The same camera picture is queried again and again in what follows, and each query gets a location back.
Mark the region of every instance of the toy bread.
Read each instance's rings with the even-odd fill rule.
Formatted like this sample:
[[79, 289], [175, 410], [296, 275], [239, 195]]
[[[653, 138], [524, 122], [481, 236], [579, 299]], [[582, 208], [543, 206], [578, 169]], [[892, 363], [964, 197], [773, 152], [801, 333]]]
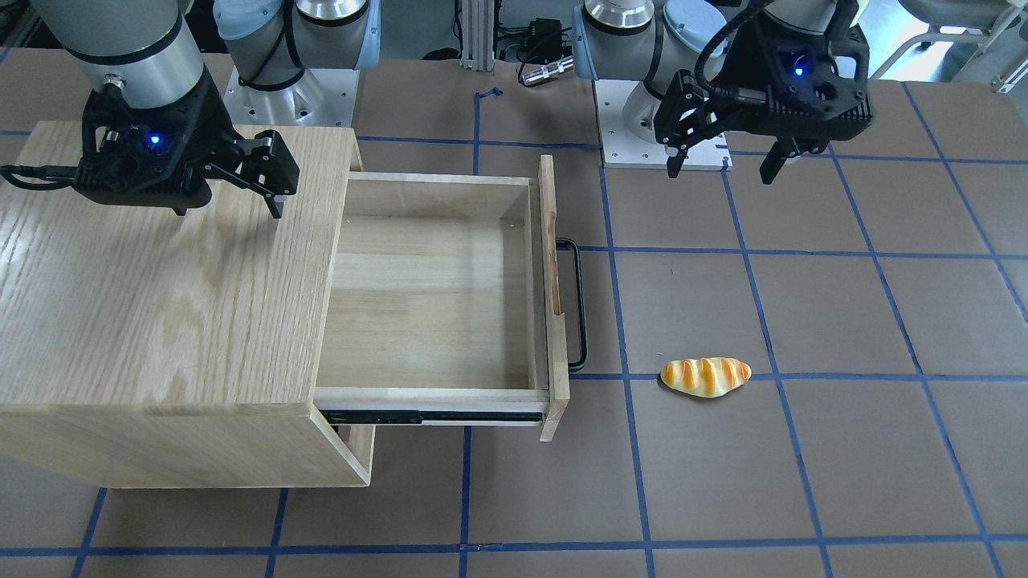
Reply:
[[667, 387], [697, 397], [721, 397], [746, 383], [749, 366], [730, 357], [672, 361], [660, 378]]

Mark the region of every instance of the bread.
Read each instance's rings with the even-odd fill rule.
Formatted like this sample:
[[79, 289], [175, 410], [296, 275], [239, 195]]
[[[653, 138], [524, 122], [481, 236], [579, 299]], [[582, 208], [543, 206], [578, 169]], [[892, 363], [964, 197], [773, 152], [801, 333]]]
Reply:
[[698, 397], [721, 397], [746, 383], [749, 366], [730, 357], [672, 361], [660, 378], [667, 387]]

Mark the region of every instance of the wooden cabinet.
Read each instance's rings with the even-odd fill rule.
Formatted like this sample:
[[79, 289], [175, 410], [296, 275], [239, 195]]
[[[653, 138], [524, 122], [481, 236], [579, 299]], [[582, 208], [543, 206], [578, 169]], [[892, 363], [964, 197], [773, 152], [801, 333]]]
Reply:
[[[351, 130], [277, 130], [303, 171], [281, 221], [225, 183], [184, 218], [0, 188], [0, 453], [109, 487], [360, 486], [374, 423], [552, 437], [552, 160], [363, 173]], [[42, 122], [19, 162], [78, 139]]]

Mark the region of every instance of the white mounting plate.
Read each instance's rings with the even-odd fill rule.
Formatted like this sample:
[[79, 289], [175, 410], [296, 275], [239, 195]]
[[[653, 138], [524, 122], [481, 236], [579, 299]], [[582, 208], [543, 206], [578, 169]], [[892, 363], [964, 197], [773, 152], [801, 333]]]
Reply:
[[[298, 127], [352, 127], [354, 124], [354, 107], [357, 105], [357, 85], [361, 71], [350, 69], [311, 68], [325, 92], [330, 95], [331, 105], [304, 116], [296, 122]], [[225, 88], [225, 108], [228, 116], [235, 124], [263, 124], [250, 115], [244, 92], [240, 89], [240, 71], [232, 68]]]
[[[596, 80], [596, 116], [599, 138], [603, 143], [603, 164], [621, 169], [664, 169], [667, 153], [664, 146], [644, 141], [625, 124], [621, 110], [635, 85], [635, 80]], [[732, 155], [725, 136], [704, 141], [689, 149], [684, 171], [721, 171]]]

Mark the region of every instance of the drawer handle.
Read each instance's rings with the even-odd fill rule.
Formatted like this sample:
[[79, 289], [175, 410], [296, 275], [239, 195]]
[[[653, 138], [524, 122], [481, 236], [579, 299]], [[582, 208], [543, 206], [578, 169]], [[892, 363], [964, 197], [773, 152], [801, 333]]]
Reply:
[[579, 301], [579, 359], [567, 362], [567, 372], [576, 373], [585, 367], [585, 361], [589, 357], [589, 341], [586, 332], [585, 319], [585, 286], [582, 284], [582, 257], [579, 255], [578, 244], [563, 237], [554, 241], [557, 249], [567, 249], [575, 257], [575, 285], [578, 288]]

